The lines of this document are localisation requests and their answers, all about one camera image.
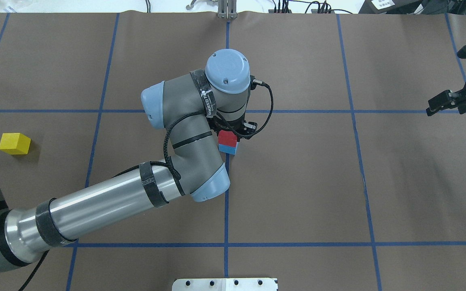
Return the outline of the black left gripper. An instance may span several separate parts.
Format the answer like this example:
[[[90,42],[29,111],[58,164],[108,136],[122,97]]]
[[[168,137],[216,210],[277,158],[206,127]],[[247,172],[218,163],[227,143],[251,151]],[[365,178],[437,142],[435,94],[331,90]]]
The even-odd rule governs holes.
[[[258,129],[258,124],[255,122],[247,122],[244,119],[245,115],[237,118],[234,121],[224,121],[219,114],[210,118],[210,128],[217,136],[221,131],[234,134],[237,140],[250,139]]]

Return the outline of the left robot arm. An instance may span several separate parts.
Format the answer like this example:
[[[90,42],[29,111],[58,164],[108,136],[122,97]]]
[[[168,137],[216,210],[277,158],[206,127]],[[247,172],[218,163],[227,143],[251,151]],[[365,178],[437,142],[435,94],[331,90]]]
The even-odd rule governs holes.
[[[165,129],[163,159],[141,163],[109,180],[30,209],[9,209],[0,189],[0,272],[28,266],[50,249],[189,194],[206,201],[231,182],[213,133],[256,133],[244,116],[251,90],[263,85],[242,53],[224,48],[203,70],[152,85],[141,93],[146,116]]]

